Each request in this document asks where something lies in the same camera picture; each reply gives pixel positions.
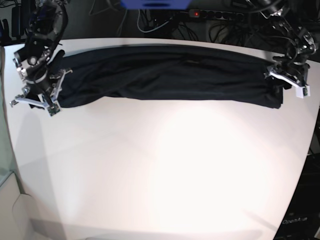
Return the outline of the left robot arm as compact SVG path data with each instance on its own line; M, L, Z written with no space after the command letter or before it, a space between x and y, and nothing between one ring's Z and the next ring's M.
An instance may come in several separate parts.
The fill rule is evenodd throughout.
M267 68L267 76L282 80L295 87L298 98L311 95L307 84L309 64L308 58L315 54L318 46L312 34L302 25L291 10L287 0L249 0L252 13L261 13L271 21L271 26L280 35L275 38L288 40L284 56L275 56L274 65Z

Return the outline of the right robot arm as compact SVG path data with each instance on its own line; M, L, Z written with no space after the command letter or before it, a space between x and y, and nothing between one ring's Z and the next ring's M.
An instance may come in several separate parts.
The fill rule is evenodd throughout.
M22 93L10 106L23 103L43 109L50 116L61 111L59 94L72 69L55 70L65 55L64 50L55 50L69 22L67 4L68 0L42 0L32 13L25 45L14 53L13 59L23 83Z

